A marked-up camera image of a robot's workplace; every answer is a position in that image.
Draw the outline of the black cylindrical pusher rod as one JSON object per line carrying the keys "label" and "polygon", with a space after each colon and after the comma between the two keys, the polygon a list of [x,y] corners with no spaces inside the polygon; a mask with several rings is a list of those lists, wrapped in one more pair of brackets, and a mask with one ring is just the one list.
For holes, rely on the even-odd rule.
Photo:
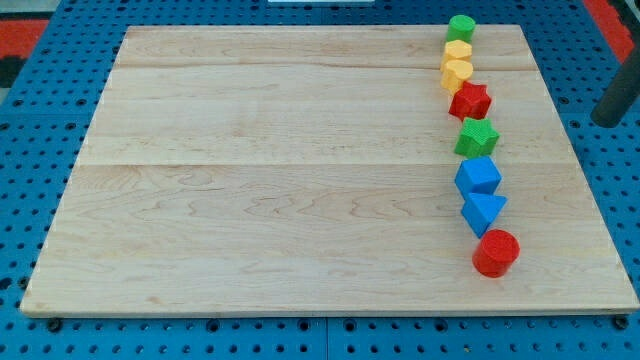
{"label": "black cylindrical pusher rod", "polygon": [[638,96],[639,46],[636,45],[591,112],[591,120],[600,127],[616,127]]}

